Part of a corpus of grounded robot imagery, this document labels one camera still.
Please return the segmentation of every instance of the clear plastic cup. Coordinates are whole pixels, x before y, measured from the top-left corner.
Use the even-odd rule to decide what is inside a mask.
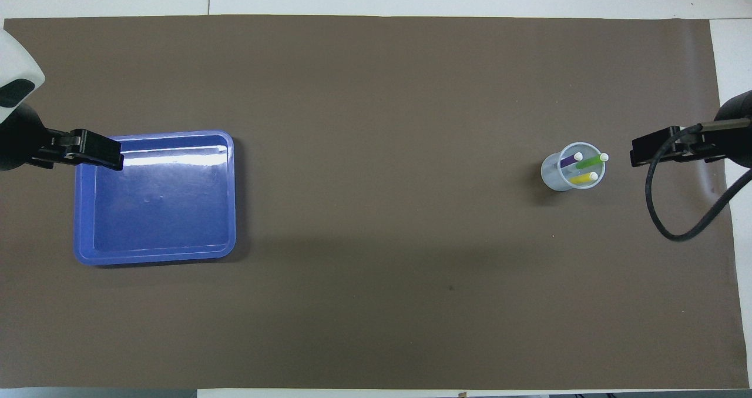
[[[601,152],[593,144],[586,142],[574,142],[565,146],[561,152],[556,152],[549,155],[543,160],[543,165],[540,166],[540,177],[546,185],[554,191],[568,191],[569,189],[590,189],[598,185],[603,179],[603,175],[606,173],[606,162],[600,162],[595,165],[577,169],[575,165],[569,165],[564,168],[561,167],[561,160],[569,155],[575,154],[575,152],[582,152],[582,159],[587,160],[590,157],[600,155]],[[584,175],[585,173],[596,172],[598,179],[590,180],[585,183],[572,183],[569,178],[574,178],[577,175]]]

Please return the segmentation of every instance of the yellow marker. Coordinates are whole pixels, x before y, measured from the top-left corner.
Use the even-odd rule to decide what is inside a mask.
[[[591,173],[585,173],[585,175],[575,176],[569,178],[569,181],[577,185],[578,183],[588,183],[593,180],[598,180],[598,173],[591,171]]]

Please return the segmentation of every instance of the black cable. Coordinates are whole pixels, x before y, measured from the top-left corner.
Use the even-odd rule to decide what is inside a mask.
[[[666,229],[665,226],[663,226],[663,223],[661,223],[660,219],[658,218],[658,214],[656,213],[655,206],[653,206],[653,175],[655,174],[656,167],[658,166],[661,158],[666,154],[669,148],[671,148],[671,145],[674,144],[674,142],[680,140],[684,136],[692,135],[692,133],[698,133],[701,130],[703,130],[703,125],[698,123],[697,125],[682,129],[681,131],[674,133],[671,138],[668,138],[663,143],[663,145],[658,148],[656,154],[653,155],[653,160],[652,162],[650,162],[650,168],[648,168],[647,170],[647,178],[645,178],[645,200],[647,202],[647,211],[648,213],[650,213],[650,218],[652,219],[653,224],[655,224],[655,226],[658,228],[658,231],[661,233],[661,235],[669,238],[670,240],[676,240],[677,242],[682,242],[682,240],[689,240],[693,237],[696,237],[707,227],[707,225],[710,224],[710,222],[713,221],[713,219],[715,219],[715,216],[717,216],[718,213],[720,213],[720,211],[723,210],[724,207],[726,207],[726,205],[734,197],[734,195],[736,195],[736,193],[739,192],[740,189],[744,188],[744,186],[746,186],[746,184],[748,184],[749,181],[752,180],[752,169],[750,169],[747,170],[747,172],[744,173],[741,178],[737,179],[736,182],[730,186],[730,188],[726,189],[726,191],[723,192],[722,195],[720,195],[720,198],[712,205],[712,207],[710,207],[710,210],[708,210],[707,213],[704,214],[703,218],[701,218],[700,221],[692,227],[692,229],[684,232],[681,235],[674,235],[669,232],[669,230]]]

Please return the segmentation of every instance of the purple marker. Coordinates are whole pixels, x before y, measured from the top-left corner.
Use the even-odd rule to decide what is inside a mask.
[[[582,160],[582,152],[575,152],[574,154],[570,155],[566,159],[562,159],[561,167],[565,168],[569,165],[574,165],[576,162],[579,162],[580,160]]]

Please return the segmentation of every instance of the green marker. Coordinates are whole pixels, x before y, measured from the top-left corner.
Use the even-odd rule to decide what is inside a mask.
[[[601,152],[600,155],[596,155],[594,157],[590,157],[590,159],[582,160],[581,162],[577,162],[575,164],[575,167],[577,169],[583,169],[588,168],[592,165],[597,165],[600,162],[607,162],[609,160],[609,155],[605,152]]]

